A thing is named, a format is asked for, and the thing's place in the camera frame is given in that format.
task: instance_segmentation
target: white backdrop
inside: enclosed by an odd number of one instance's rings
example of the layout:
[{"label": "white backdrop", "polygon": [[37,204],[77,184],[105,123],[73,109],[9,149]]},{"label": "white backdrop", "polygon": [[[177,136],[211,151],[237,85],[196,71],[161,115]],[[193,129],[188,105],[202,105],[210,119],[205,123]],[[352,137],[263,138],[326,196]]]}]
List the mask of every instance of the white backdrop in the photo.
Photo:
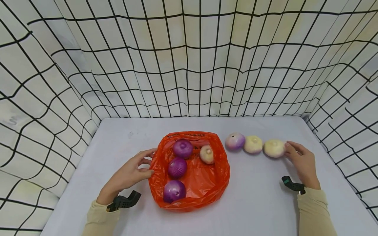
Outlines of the white backdrop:
[{"label": "white backdrop", "polygon": [[377,12],[377,0],[0,0],[0,234],[42,230],[108,117],[301,116],[377,220]]}]

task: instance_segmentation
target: hand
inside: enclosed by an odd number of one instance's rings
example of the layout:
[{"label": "hand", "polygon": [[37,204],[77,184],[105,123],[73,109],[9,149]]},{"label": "hand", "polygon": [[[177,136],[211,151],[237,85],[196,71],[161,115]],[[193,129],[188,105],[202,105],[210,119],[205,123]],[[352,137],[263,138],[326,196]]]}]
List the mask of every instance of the hand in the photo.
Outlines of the hand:
[{"label": "hand", "polygon": [[144,179],[151,178],[154,170],[146,168],[139,169],[139,166],[142,164],[151,165],[151,160],[145,157],[152,158],[156,150],[157,148],[140,151],[137,155],[128,160],[105,184],[96,202],[101,205],[109,205],[122,190],[130,188]]},{"label": "hand", "polygon": [[315,155],[299,143],[287,141],[285,155],[291,160],[297,170],[301,182],[307,188],[321,189],[315,169]]}]

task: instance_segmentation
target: beige sleeve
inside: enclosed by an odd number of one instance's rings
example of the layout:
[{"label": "beige sleeve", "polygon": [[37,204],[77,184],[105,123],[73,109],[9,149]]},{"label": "beige sleeve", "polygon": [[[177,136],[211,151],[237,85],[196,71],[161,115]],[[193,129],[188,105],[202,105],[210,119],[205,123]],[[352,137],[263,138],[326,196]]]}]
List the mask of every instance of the beige sleeve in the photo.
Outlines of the beige sleeve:
[{"label": "beige sleeve", "polygon": [[298,195],[299,236],[336,236],[323,190],[305,188]]},{"label": "beige sleeve", "polygon": [[113,235],[121,211],[108,212],[106,208],[106,205],[92,202],[82,236]]}]

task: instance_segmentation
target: peeled onion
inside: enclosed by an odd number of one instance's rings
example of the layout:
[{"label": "peeled onion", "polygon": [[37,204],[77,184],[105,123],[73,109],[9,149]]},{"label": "peeled onion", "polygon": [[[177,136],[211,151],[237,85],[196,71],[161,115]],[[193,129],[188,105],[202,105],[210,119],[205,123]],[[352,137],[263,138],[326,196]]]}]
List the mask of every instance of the peeled onion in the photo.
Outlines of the peeled onion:
[{"label": "peeled onion", "polygon": [[177,157],[187,158],[193,152],[193,145],[186,139],[179,139],[173,144],[173,153]]},{"label": "peeled onion", "polygon": [[262,140],[255,135],[247,136],[243,148],[248,153],[257,154],[262,151]]},{"label": "peeled onion", "polygon": [[172,203],[184,197],[186,197],[186,188],[181,181],[171,180],[164,186],[164,202]]},{"label": "peeled onion", "polygon": [[229,150],[238,150],[243,147],[244,143],[244,135],[238,132],[230,134],[226,139],[226,147]]},{"label": "peeled onion", "polygon": [[201,147],[200,158],[206,164],[214,164],[214,154],[210,145],[205,145]]},{"label": "peeled onion", "polygon": [[264,143],[263,149],[266,155],[278,158],[285,154],[285,143],[279,139],[270,139]]},{"label": "peeled onion", "polygon": [[168,175],[172,179],[178,179],[186,173],[186,160],[181,157],[174,158],[168,165]]}]

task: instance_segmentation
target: orange plastic bag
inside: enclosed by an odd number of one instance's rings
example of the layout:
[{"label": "orange plastic bag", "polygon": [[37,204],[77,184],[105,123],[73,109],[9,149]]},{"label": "orange plastic bag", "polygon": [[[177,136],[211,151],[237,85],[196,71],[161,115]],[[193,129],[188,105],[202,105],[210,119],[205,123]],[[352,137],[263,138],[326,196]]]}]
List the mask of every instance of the orange plastic bag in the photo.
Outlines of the orange plastic bag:
[{"label": "orange plastic bag", "polygon": [[[178,139],[187,139],[193,145],[192,155],[186,159],[187,172],[178,180],[184,183],[186,198],[171,204],[163,201],[165,184],[171,180],[168,176],[168,164],[175,158],[173,144]],[[214,153],[213,165],[207,165],[200,159],[200,150],[209,144]],[[214,133],[185,131],[170,133],[165,136],[155,153],[150,169],[155,173],[149,179],[151,193],[159,207],[181,212],[189,212],[205,207],[217,201],[225,191],[230,179],[230,165],[219,137]]]}]

